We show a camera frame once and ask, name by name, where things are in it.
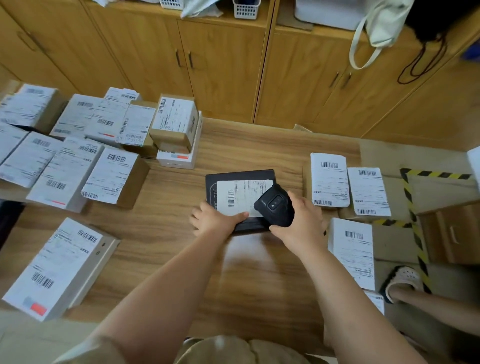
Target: white slipper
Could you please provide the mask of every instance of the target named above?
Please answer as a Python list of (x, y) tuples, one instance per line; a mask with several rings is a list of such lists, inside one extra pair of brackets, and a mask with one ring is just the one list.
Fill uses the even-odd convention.
[(420, 274), (408, 266), (397, 266), (388, 275), (388, 278), (380, 288), (380, 294), (385, 298), (385, 302), (393, 303), (392, 297), (388, 294), (390, 287), (396, 284), (409, 284), (416, 291), (423, 291), (423, 283)]

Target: handheld barcode scanner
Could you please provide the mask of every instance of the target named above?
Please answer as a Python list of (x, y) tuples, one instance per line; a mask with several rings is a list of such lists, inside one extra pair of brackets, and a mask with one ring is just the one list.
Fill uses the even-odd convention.
[(278, 183), (274, 183), (272, 187), (266, 190), (255, 201), (253, 208), (260, 212), (270, 224), (284, 228), (292, 224), (295, 216), (290, 197)]

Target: plastic basket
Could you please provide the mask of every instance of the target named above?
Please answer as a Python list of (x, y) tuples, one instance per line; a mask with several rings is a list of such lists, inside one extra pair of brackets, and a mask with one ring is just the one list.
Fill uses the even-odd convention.
[(244, 5), (237, 4), (236, 0), (233, 1), (233, 12), (237, 19), (252, 19), (255, 20), (258, 14), (258, 7), (260, 6), (261, 0), (258, 0), (256, 5)]
[(160, 0), (164, 9), (183, 10), (183, 0)]

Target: black and yellow hazard tape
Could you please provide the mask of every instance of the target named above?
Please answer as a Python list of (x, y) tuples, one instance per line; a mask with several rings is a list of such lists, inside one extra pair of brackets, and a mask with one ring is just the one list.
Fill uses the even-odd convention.
[(435, 177), (435, 178), (451, 178), (454, 180), (473, 180), (474, 177), (469, 173), (450, 173), (450, 172), (435, 172), (431, 170), (413, 170), (410, 168), (402, 168), (400, 174), (409, 176), (421, 177)]
[(402, 220), (393, 220), (389, 218), (380, 218), (378, 220), (373, 221), (372, 224), (383, 225), (383, 226), (397, 226), (399, 228), (407, 228), (407, 229), (412, 228), (411, 222), (402, 221)]
[(410, 184), (408, 183), (408, 175), (414, 174), (414, 175), (420, 176), (420, 174), (410, 173), (411, 171), (417, 171), (417, 170), (412, 170), (410, 168), (401, 168), (400, 175), (402, 176), (402, 180), (403, 180), (403, 191), (405, 193), (405, 197), (407, 198), (408, 212), (412, 220), (413, 237), (415, 239), (415, 244), (417, 246), (417, 258), (420, 265), (420, 275), (423, 282), (423, 290), (426, 293), (431, 293), (432, 290), (430, 289), (430, 286), (431, 286), (430, 277), (428, 275), (428, 269), (427, 269), (428, 256), (425, 252), (423, 235), (417, 219), (417, 215), (415, 214), (415, 207), (413, 205), (413, 198), (412, 198), (412, 189), (410, 187)]

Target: white tote bag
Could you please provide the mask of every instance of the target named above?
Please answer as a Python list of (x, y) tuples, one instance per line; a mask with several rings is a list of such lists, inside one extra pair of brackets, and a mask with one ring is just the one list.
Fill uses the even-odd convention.
[[(414, 0), (366, 0), (367, 15), (361, 20), (350, 46), (350, 64), (356, 70), (368, 67), (385, 47), (391, 47), (402, 31)], [(365, 26), (372, 47), (375, 47), (370, 59), (362, 67), (355, 63), (355, 52), (360, 35)]]

